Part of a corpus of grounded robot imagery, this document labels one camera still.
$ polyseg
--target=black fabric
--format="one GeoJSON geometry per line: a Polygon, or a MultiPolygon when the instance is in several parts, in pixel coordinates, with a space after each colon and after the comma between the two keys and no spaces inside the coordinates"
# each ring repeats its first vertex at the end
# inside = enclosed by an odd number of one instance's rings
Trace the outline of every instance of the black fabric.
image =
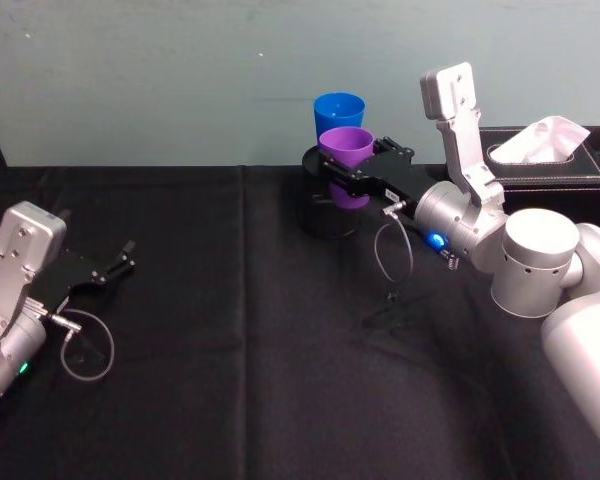
{"type": "Polygon", "coordinates": [[[0,176],[0,217],[23,199],[71,209],[66,246],[103,260],[137,242],[134,275],[88,302],[114,369],[70,379],[55,331],[0,401],[0,479],[242,477],[242,188],[239,168],[0,176]]]}
{"type": "MultiPolygon", "coordinates": [[[[313,238],[295,218],[300,180],[0,174],[0,218],[23,199],[69,208],[67,246],[106,260],[131,238],[138,262],[115,294],[75,301],[112,327],[111,375],[71,380],[55,332],[1,400],[0,479],[600,479],[540,322],[499,311],[488,278],[448,272],[415,238],[414,279],[393,289],[373,257],[379,206],[351,237],[313,238]]],[[[399,274],[402,240],[385,233],[399,274]]]]}

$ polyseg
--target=plastic cup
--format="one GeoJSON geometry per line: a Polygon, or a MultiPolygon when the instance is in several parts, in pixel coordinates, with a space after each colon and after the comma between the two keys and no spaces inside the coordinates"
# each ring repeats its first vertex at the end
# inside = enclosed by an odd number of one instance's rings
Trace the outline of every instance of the plastic cup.
{"type": "MultiPolygon", "coordinates": [[[[338,163],[353,169],[373,155],[373,134],[360,127],[337,127],[326,131],[318,139],[320,150],[329,154],[338,163]]],[[[333,203],[346,209],[364,207],[369,197],[350,197],[346,190],[329,184],[333,203]]]]}
{"type": "Polygon", "coordinates": [[[361,127],[365,104],[360,97],[346,92],[325,93],[313,102],[316,137],[337,127],[361,127]]]}

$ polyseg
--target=blue led light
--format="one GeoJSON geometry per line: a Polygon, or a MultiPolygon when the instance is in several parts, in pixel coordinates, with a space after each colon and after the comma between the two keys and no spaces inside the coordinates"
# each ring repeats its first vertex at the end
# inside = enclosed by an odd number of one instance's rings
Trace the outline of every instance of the blue led light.
{"type": "Polygon", "coordinates": [[[439,233],[430,233],[427,237],[427,243],[435,251],[440,251],[444,248],[447,242],[439,233]]]}

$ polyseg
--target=tissue box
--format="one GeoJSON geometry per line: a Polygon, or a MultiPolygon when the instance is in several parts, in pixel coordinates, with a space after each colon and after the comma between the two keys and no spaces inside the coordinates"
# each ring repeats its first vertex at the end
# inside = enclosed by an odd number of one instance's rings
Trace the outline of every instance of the tissue box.
{"type": "Polygon", "coordinates": [[[505,210],[547,208],[575,223],[600,227],[600,127],[585,127],[591,135],[561,163],[501,164],[489,153],[524,127],[480,129],[485,163],[505,189],[505,210]]]}

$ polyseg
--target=cable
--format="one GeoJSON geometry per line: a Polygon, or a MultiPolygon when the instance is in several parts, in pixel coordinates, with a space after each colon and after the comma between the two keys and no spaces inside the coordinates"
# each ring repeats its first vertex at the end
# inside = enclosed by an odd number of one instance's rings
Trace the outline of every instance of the cable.
{"type": "Polygon", "coordinates": [[[376,236],[373,239],[373,252],[375,253],[376,261],[378,262],[378,266],[380,267],[380,270],[382,270],[382,274],[385,276],[385,278],[392,283],[401,283],[401,282],[404,282],[405,280],[408,280],[409,278],[411,278],[411,275],[413,275],[413,250],[411,249],[411,242],[409,241],[409,236],[407,235],[407,230],[404,228],[404,225],[402,225],[402,222],[400,221],[398,216],[395,213],[390,213],[389,216],[398,224],[398,227],[400,227],[400,230],[402,231],[402,235],[404,236],[404,241],[407,244],[407,251],[409,252],[409,271],[403,278],[396,280],[387,273],[387,270],[384,268],[382,260],[380,260],[380,255],[378,254],[378,239],[380,238],[380,234],[382,233],[382,231],[385,228],[391,226],[390,223],[385,223],[376,232],[376,236]]]}
{"type": "Polygon", "coordinates": [[[111,335],[111,330],[109,330],[109,327],[107,327],[107,325],[102,320],[100,320],[98,317],[96,317],[94,314],[85,312],[84,310],[78,310],[76,308],[67,308],[65,310],[62,310],[62,313],[75,313],[78,315],[84,315],[86,317],[89,317],[89,318],[95,320],[96,322],[98,322],[100,324],[100,326],[104,329],[105,333],[107,334],[107,337],[109,338],[109,344],[111,345],[111,355],[109,356],[109,363],[107,364],[107,366],[105,367],[105,369],[102,372],[100,372],[98,375],[94,375],[92,377],[85,377],[83,375],[78,375],[77,373],[75,373],[73,370],[71,370],[69,368],[69,365],[67,365],[67,360],[66,360],[67,345],[69,345],[69,342],[73,338],[73,335],[71,335],[72,332],[69,332],[69,335],[67,335],[67,338],[65,339],[64,343],[62,344],[62,348],[60,349],[60,362],[62,363],[62,367],[66,370],[66,372],[69,375],[71,375],[76,380],[80,380],[81,382],[97,382],[98,380],[101,380],[102,378],[104,378],[104,376],[107,373],[109,373],[111,371],[111,368],[113,367],[113,361],[115,359],[116,346],[115,346],[115,342],[113,341],[113,335],[111,335]]]}

